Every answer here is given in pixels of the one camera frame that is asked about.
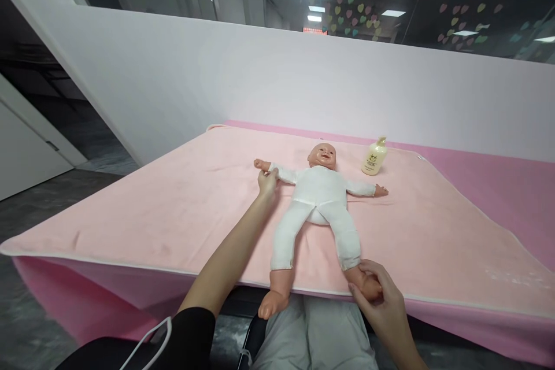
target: doll leg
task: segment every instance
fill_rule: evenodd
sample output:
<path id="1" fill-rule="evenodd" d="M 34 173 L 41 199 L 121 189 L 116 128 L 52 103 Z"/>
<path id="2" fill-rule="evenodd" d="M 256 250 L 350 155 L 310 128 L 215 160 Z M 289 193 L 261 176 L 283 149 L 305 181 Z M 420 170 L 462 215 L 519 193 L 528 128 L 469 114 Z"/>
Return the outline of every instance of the doll leg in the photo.
<path id="1" fill-rule="evenodd" d="M 277 225 L 270 262 L 270 292 L 266 294 L 258 309 L 258 316 L 262 319 L 268 319 L 283 311 L 289 303 L 294 277 L 295 238 L 313 209 L 310 204 L 292 201 Z"/>
<path id="2" fill-rule="evenodd" d="M 382 292 L 381 285 L 358 268 L 360 263 L 360 239 L 353 218 L 340 202 L 329 202 L 318 207 L 328 221 L 335 236 L 335 248 L 341 270 L 348 282 L 354 283 L 366 299 L 374 300 Z"/>

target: doll head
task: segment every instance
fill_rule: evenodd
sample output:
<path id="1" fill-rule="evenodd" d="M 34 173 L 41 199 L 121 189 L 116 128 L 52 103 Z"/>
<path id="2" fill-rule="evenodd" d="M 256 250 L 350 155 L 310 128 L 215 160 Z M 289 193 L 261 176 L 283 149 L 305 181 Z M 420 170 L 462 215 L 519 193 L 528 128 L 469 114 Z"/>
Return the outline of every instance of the doll head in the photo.
<path id="1" fill-rule="evenodd" d="M 312 149 L 306 160 L 310 167 L 323 166 L 333 171 L 335 169 L 335 148 L 329 143 L 320 143 Z"/>

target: pink blanket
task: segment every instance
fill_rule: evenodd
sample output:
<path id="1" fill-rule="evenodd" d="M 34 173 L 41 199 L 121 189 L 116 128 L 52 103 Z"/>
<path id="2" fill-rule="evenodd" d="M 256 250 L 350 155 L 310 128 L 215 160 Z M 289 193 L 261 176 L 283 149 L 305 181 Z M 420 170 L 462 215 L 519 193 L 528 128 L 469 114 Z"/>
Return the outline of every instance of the pink blanket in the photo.
<path id="1" fill-rule="evenodd" d="M 196 274 L 256 196 L 252 160 L 301 169 L 314 144 L 297 136 L 214 128 L 0 250 Z M 553 274 L 430 163 L 390 149 L 380 174 L 368 177 L 360 171 L 365 146 L 332 144 L 345 178 L 390 190 L 382 199 L 350 195 L 349 211 L 363 256 L 384 264 L 407 299 L 555 320 Z M 272 233 L 292 191 L 280 186 L 279 203 L 243 282 L 268 285 Z M 296 261 L 295 288 L 347 294 L 329 228 L 307 224 Z"/>

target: mask ear loop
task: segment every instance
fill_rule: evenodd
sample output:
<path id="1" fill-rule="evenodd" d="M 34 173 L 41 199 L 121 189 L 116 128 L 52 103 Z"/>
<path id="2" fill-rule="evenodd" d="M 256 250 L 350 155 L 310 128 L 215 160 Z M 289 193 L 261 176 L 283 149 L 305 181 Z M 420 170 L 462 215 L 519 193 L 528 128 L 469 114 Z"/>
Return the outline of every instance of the mask ear loop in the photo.
<path id="1" fill-rule="evenodd" d="M 164 339 L 164 342 L 162 343 L 162 345 L 160 346 L 160 348 L 158 349 L 158 351 L 156 352 L 154 357 L 148 362 L 148 364 L 146 366 L 143 367 L 143 370 L 149 370 L 149 368 L 154 364 L 154 362 L 159 358 L 160 354 L 162 354 L 162 352 L 166 348 L 166 345 L 168 344 L 168 341 L 169 341 L 169 337 L 172 335 L 172 318 L 171 317 L 167 317 L 164 321 L 160 322 L 157 326 L 155 326 L 154 328 L 152 328 L 152 330 L 148 331 L 145 334 L 145 336 L 139 341 L 139 343 L 137 344 L 137 347 L 135 347 L 135 349 L 133 350 L 131 355 L 129 357 L 127 357 L 127 360 L 125 361 L 123 366 L 120 367 L 120 370 L 123 370 L 124 367 L 131 361 L 131 358 L 137 352 L 137 350 L 139 349 L 139 347 L 143 343 L 143 341 L 150 334 L 152 334 L 154 331 L 158 330 L 164 324 L 167 324 L 167 327 L 168 327 L 168 330 L 166 332 L 166 338 Z"/>

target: person's lap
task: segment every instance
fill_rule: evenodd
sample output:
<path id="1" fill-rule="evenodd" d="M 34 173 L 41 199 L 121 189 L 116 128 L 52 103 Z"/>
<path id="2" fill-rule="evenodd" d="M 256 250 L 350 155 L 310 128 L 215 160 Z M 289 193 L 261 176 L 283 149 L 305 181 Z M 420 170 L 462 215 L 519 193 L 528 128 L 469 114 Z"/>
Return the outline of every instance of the person's lap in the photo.
<path id="1" fill-rule="evenodd" d="M 268 320 L 252 369 L 377 369 L 356 304 L 292 294 Z"/>

